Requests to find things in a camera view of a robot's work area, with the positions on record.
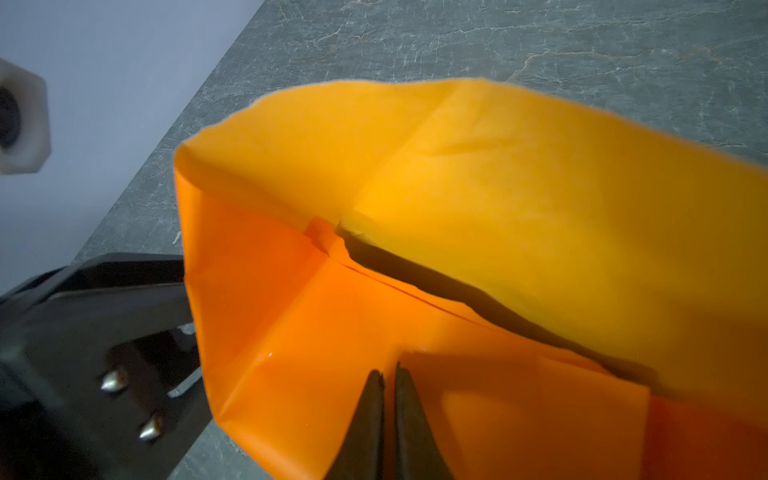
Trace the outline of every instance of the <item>white wall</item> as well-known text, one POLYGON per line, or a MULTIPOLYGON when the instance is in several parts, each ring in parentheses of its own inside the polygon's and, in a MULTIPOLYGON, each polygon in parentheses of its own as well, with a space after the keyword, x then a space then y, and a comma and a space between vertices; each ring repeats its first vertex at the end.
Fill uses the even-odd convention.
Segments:
POLYGON ((0 294, 70 263, 263 0, 0 0, 48 84, 53 154, 0 177, 0 294))

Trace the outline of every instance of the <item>countertop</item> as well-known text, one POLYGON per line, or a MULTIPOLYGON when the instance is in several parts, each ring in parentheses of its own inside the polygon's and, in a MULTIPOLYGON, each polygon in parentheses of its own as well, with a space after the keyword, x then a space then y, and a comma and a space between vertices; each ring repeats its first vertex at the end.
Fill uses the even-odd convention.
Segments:
MULTIPOLYGON (((281 88, 484 77, 768 165, 763 0, 266 0, 76 260, 182 253, 172 156, 281 88)), ((211 423, 171 478, 269 478, 211 423)))

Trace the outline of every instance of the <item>white plastic object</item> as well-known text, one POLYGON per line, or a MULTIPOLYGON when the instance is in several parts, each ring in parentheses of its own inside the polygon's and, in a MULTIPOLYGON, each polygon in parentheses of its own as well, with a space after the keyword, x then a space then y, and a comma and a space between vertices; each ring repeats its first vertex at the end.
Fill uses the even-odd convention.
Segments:
POLYGON ((12 94, 21 129, 10 146, 0 145, 0 174, 30 174, 51 154, 45 80, 0 58, 0 89, 12 94))

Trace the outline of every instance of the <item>orange paper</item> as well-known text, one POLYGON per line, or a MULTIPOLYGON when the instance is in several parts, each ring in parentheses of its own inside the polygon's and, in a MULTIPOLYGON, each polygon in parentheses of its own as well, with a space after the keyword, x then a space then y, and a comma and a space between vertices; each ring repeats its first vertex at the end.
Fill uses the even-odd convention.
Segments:
POLYGON ((398 361, 456 478, 663 478, 737 437, 752 448, 718 468, 745 455, 768 472, 761 170, 469 80, 270 95, 185 142, 176 168, 211 409, 276 478, 322 478, 367 373, 392 385, 398 361), (744 429, 670 462, 646 430, 678 445, 687 406, 649 415, 647 387, 362 268, 335 225, 744 429))

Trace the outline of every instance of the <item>gray marble countertop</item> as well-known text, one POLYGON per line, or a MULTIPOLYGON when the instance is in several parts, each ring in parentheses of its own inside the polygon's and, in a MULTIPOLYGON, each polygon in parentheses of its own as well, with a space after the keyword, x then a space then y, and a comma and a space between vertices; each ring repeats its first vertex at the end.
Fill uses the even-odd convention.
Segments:
MULTIPOLYGON (((77 260, 181 253, 174 149, 263 94, 448 77, 519 84, 768 165, 764 0, 266 0, 77 260)), ((211 424, 171 478, 268 475, 211 424)))

